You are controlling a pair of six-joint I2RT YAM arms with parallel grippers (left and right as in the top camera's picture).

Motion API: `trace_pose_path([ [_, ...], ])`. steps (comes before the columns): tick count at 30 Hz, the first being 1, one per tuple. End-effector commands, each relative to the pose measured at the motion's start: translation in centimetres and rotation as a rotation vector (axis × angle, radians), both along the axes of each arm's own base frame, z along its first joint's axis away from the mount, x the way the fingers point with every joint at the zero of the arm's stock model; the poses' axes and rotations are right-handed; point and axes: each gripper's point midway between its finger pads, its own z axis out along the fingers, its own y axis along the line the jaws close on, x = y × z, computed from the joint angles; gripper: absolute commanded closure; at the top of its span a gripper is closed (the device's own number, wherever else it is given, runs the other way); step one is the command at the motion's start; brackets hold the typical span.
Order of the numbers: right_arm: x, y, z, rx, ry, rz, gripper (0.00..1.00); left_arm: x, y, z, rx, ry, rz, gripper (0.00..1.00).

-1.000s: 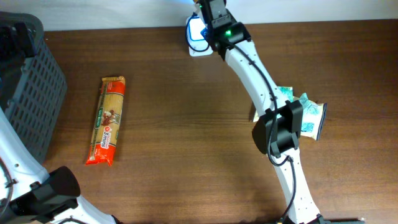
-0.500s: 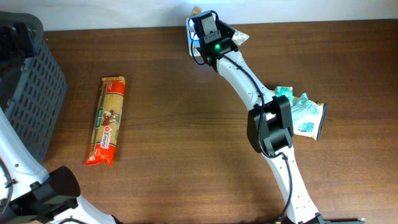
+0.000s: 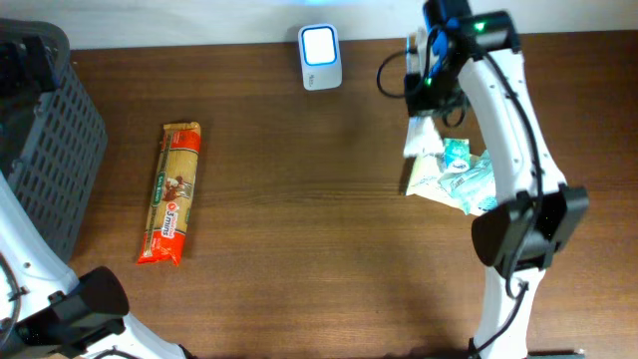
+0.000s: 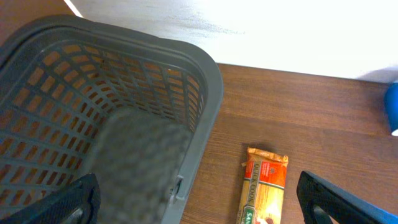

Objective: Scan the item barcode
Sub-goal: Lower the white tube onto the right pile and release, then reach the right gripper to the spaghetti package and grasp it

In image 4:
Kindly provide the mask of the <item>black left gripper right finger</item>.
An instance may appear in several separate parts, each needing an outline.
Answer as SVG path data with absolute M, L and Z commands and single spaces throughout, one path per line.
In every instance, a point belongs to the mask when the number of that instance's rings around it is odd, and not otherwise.
M 397 216 L 309 171 L 300 174 L 297 197 L 305 223 L 397 223 Z

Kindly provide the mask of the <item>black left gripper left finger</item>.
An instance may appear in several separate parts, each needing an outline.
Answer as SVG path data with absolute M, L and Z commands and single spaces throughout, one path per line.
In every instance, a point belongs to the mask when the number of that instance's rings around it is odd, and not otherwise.
M 95 224 L 100 209 L 100 187 L 94 173 L 1 220 L 1 224 L 89 223 Z

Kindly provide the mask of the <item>orange red spaghetti packet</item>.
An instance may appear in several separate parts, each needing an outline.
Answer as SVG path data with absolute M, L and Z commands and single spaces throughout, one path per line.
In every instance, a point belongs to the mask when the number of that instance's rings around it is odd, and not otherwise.
M 289 158 L 249 147 L 237 224 L 279 224 Z

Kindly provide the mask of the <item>yellow wet wipes pack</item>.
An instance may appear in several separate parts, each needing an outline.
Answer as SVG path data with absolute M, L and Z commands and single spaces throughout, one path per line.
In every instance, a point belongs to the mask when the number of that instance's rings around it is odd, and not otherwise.
M 398 98 L 397 98 L 397 80 L 392 83 L 384 95 L 384 106 L 388 118 L 391 135 L 397 137 L 398 124 Z

